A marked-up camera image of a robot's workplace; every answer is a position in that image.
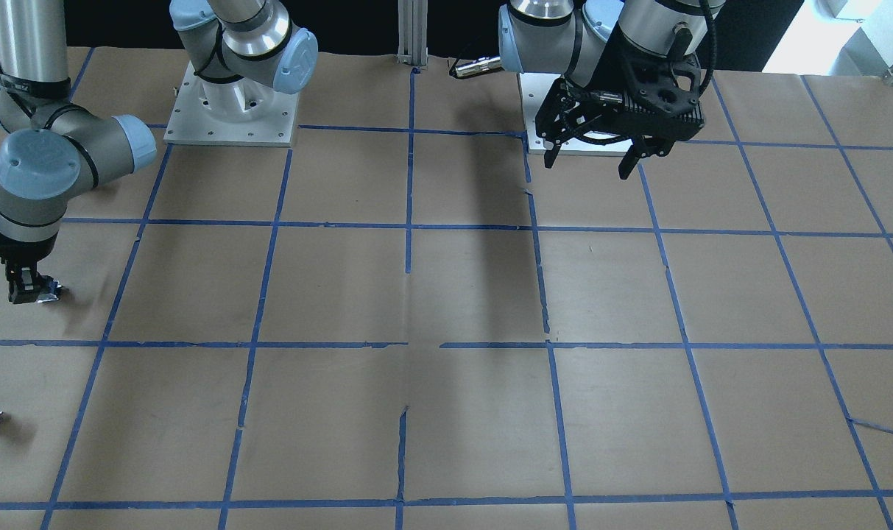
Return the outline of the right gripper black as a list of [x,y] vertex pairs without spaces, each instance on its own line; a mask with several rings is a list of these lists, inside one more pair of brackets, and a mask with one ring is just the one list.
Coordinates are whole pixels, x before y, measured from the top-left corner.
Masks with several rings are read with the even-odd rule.
[[35,303],[42,294],[43,276],[37,263],[46,257],[46,240],[19,241],[0,231],[0,258],[5,265],[8,300],[15,305]]

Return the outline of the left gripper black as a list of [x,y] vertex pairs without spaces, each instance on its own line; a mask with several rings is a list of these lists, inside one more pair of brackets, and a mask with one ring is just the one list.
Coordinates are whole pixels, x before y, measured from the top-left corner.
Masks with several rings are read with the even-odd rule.
[[536,116],[544,167],[554,167],[564,142],[605,145],[590,134],[608,134],[614,142],[632,142],[618,165],[618,175],[626,180],[639,161],[665,157],[675,141],[694,138],[705,127],[705,115],[699,101],[701,68],[695,54],[685,53],[693,40],[689,29],[669,31],[668,56],[661,57],[638,48],[617,29],[585,86],[566,75],[557,78]]

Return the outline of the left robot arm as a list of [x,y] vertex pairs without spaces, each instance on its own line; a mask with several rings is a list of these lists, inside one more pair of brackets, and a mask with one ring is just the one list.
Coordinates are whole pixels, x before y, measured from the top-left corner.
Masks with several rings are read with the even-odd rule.
[[504,70],[554,74],[536,115],[547,168],[565,142],[630,141],[618,166],[665,157],[705,127],[722,1],[508,1],[498,15]]

